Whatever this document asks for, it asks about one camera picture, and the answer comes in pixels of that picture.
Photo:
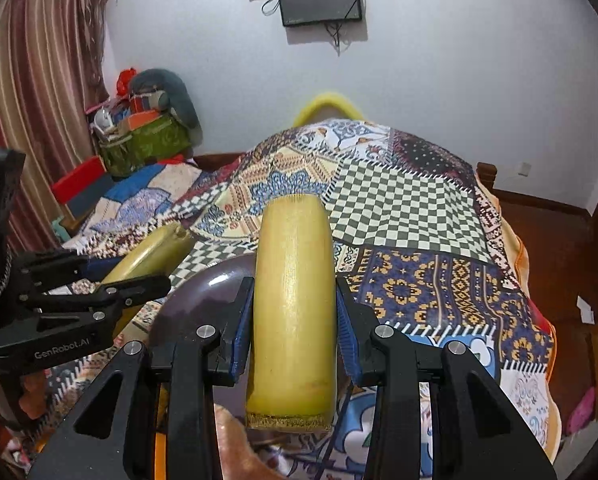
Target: blue patterned fabric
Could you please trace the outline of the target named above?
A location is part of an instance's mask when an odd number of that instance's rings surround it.
[[[226,218],[225,211],[219,209],[215,204],[209,206],[198,226],[200,229],[210,233],[211,235],[221,236],[225,231],[224,219]]]
[[[551,337],[534,325],[523,292],[501,286],[503,273],[495,265],[449,253],[370,246],[346,278],[357,300],[374,308],[381,323],[407,335],[444,339],[455,330],[487,335],[494,340],[498,368],[506,361],[544,366],[550,361]]]
[[[172,208],[201,170],[190,164],[153,164],[114,184],[96,204],[82,235],[123,232]]]
[[[248,209],[251,215],[261,215],[268,202],[294,193],[321,195],[326,191],[326,184],[312,182],[306,170],[295,171],[286,175],[280,171],[272,171],[265,182],[250,186],[250,194],[255,202]]]

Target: electrical outlet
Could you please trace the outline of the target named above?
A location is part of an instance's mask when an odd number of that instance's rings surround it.
[[[528,173],[530,173],[530,168],[532,168],[532,166],[527,162],[520,162],[517,167],[517,174],[521,176],[528,176]]]

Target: striped curtain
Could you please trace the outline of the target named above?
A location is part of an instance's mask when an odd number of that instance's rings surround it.
[[[93,154],[84,110],[107,94],[92,73],[84,1],[0,0],[0,148],[27,155],[10,219],[15,252],[57,244],[50,186]]]

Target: bed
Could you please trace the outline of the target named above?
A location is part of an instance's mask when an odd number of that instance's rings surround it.
[[[128,196],[113,188],[116,200],[109,195],[102,200],[118,204],[100,203],[68,245],[96,256],[119,256],[154,228],[180,221],[196,242],[171,276],[174,290],[208,266],[255,251],[269,200],[316,194],[330,216],[336,271],[355,298],[374,309],[381,323],[417,342],[465,343],[554,460],[561,437],[548,389],[554,329],[529,298],[523,244],[468,163],[390,127],[328,120],[273,135],[215,172],[187,164],[177,171],[176,182],[168,184],[167,205],[153,201],[146,208],[137,199],[157,196],[149,190],[163,185],[145,176],[144,187],[135,186]],[[141,214],[131,211],[130,200],[142,204]],[[125,211],[125,221],[119,211]],[[73,290],[90,286],[77,283]],[[162,304],[146,304],[111,349],[49,372],[52,405],[36,438],[61,421],[124,342],[147,339]],[[426,383],[420,394],[421,476],[429,478]],[[290,445],[264,446],[261,459],[289,478],[361,479],[375,396],[372,388],[349,388],[337,404],[334,434],[297,435]]]

